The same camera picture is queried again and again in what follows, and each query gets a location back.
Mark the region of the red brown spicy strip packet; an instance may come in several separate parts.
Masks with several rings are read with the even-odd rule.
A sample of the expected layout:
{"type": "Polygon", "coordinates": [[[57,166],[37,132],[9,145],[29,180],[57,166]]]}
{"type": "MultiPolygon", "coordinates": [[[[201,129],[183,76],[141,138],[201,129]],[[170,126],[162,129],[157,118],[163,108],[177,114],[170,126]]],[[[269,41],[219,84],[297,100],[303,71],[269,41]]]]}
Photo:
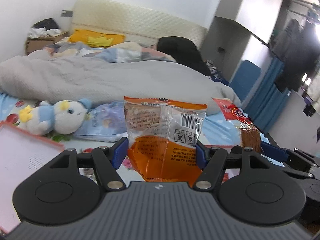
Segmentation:
{"type": "Polygon", "coordinates": [[[213,98],[220,108],[223,117],[230,126],[229,134],[233,145],[242,148],[251,147],[257,153],[261,152],[261,135],[255,125],[249,120],[243,111],[229,99],[213,98]]]}

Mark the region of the orange small snack packet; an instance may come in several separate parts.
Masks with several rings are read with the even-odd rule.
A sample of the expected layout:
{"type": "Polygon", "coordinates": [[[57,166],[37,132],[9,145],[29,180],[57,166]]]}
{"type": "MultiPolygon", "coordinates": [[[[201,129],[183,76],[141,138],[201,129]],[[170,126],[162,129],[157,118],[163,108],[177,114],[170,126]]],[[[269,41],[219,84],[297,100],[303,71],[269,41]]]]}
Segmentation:
{"type": "Polygon", "coordinates": [[[196,163],[196,143],[206,112],[203,104],[124,98],[127,155],[145,181],[195,183],[202,172],[196,163]]]}

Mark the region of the purple facial tissue pack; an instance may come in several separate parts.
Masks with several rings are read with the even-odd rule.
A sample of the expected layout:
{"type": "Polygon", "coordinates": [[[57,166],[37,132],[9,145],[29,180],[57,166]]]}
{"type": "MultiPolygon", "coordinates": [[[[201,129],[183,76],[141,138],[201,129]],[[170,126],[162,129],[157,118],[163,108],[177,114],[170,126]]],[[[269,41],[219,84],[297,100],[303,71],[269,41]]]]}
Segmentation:
{"type": "Polygon", "coordinates": [[[116,142],[127,137],[123,101],[91,109],[73,136],[85,140],[116,142]]]}

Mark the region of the white blue plush toy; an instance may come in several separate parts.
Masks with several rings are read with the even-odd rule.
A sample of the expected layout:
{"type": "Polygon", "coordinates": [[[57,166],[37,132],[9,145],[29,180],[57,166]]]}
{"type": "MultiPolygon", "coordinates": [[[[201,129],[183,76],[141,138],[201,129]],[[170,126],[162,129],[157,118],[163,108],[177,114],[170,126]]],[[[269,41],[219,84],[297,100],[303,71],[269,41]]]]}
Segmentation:
{"type": "Polygon", "coordinates": [[[18,127],[39,136],[51,131],[72,134],[80,128],[91,107],[92,102],[88,99],[62,100],[53,105],[42,101],[37,107],[28,105],[19,111],[18,127]]]}

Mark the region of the blue curtain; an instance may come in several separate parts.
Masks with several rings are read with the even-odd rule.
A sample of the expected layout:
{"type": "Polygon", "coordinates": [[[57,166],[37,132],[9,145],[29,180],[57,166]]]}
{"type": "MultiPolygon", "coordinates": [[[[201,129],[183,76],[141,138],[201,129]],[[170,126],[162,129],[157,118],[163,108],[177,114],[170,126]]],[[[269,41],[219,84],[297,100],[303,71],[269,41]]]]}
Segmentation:
{"type": "Polygon", "coordinates": [[[284,62],[274,57],[250,102],[245,107],[253,124],[267,134],[283,111],[290,91],[280,92],[274,84],[283,71],[284,62]]]}

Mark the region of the pink box lid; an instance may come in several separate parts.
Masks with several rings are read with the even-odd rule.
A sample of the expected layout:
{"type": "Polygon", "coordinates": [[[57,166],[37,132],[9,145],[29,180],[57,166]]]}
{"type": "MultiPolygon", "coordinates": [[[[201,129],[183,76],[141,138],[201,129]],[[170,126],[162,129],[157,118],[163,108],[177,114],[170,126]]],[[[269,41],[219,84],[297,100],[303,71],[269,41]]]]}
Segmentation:
{"type": "Polygon", "coordinates": [[[16,187],[61,153],[65,147],[1,122],[1,232],[13,230],[20,220],[12,203],[16,187]]]}

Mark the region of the blue chair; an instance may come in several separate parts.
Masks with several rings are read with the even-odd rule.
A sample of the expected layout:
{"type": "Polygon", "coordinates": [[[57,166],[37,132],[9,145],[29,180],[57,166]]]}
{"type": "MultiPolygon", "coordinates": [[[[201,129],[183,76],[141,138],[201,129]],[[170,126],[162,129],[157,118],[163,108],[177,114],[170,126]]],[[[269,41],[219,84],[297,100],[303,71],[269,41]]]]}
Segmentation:
{"type": "Polygon", "coordinates": [[[229,87],[231,87],[241,102],[245,100],[261,74],[261,69],[251,61],[243,61],[235,72],[229,87]]]}

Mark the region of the patchwork pillow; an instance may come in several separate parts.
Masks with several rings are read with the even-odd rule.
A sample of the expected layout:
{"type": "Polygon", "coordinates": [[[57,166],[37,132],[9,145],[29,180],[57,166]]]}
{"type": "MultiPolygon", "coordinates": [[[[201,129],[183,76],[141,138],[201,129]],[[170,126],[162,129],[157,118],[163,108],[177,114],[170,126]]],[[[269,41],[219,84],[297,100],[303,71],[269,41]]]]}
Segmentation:
{"type": "Polygon", "coordinates": [[[108,63],[176,61],[168,54],[142,47],[136,42],[123,42],[108,48],[94,48],[82,42],[59,42],[45,46],[44,49],[54,58],[63,56],[96,57],[108,63]]]}

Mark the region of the grey duvet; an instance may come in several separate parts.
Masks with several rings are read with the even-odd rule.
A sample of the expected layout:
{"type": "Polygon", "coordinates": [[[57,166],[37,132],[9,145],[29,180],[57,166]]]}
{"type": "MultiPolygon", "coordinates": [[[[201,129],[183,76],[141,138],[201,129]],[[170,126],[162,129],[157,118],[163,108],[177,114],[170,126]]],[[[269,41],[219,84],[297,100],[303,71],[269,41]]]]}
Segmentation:
{"type": "Polygon", "coordinates": [[[241,101],[227,85],[168,61],[108,63],[96,57],[51,58],[38,50],[1,62],[1,92],[20,99],[48,101],[87,98],[93,106],[133,98],[164,98],[206,104],[219,112],[215,98],[241,101]]]}

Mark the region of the black clothing pile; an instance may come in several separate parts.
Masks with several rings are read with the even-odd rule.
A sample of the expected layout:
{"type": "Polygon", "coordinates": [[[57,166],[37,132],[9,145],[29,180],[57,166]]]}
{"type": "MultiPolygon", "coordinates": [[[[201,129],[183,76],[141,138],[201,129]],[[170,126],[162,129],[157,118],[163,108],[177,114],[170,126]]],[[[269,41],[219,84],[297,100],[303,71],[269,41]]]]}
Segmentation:
{"type": "Polygon", "coordinates": [[[211,76],[211,72],[197,47],[187,38],[178,36],[161,37],[157,43],[157,50],[172,56],[179,64],[205,76],[211,76]]]}

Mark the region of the yellow pillow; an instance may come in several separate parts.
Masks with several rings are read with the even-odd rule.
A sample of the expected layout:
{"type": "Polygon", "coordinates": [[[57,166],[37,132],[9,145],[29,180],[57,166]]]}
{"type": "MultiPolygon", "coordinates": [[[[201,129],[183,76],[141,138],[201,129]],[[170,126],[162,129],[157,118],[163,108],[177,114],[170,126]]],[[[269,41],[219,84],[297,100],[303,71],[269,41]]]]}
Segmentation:
{"type": "Polygon", "coordinates": [[[68,39],[68,42],[82,42],[94,48],[108,48],[123,43],[124,41],[125,35],[105,34],[86,29],[75,29],[74,33],[68,39]]]}

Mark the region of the cardboard box with clothes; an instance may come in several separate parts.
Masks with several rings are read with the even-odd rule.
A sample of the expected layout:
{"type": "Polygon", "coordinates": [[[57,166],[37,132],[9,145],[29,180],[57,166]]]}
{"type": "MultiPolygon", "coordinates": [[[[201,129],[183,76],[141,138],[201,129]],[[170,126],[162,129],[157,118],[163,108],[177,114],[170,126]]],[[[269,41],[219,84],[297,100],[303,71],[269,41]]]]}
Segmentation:
{"type": "Polygon", "coordinates": [[[41,50],[45,46],[55,44],[68,36],[68,31],[60,28],[53,18],[35,23],[29,30],[25,42],[25,54],[41,50]]]}

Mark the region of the hanging dark clothes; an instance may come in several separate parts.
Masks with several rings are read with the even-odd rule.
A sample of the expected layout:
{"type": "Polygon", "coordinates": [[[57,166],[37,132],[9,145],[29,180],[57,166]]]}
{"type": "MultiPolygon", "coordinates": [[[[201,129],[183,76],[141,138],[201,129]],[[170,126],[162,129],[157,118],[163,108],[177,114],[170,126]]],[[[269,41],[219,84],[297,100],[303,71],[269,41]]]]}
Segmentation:
{"type": "Polygon", "coordinates": [[[291,19],[274,39],[271,51],[284,63],[274,82],[276,88],[281,93],[287,89],[297,91],[303,75],[313,74],[316,69],[319,58],[316,26],[306,22],[302,29],[297,20],[291,19]]]}

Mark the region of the cream padded headboard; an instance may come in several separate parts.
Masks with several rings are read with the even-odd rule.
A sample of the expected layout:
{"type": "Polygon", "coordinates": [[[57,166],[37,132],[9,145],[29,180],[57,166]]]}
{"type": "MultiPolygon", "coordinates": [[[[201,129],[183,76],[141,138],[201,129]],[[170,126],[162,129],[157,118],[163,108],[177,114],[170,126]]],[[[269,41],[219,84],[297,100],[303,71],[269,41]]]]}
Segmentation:
{"type": "Polygon", "coordinates": [[[70,32],[86,29],[106,34],[122,34],[127,41],[152,45],[161,37],[179,36],[201,47],[208,29],[185,19],[109,0],[77,0],[70,32]]]}

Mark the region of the grey wardrobe cabinet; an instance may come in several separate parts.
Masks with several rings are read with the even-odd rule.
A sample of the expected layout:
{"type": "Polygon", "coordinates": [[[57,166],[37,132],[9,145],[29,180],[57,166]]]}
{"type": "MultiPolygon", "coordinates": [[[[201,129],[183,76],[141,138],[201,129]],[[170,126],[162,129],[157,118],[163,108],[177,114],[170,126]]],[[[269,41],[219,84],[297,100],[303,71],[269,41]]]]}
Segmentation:
{"type": "Polygon", "coordinates": [[[242,61],[263,59],[282,1],[220,0],[201,47],[203,58],[228,81],[242,61]]]}

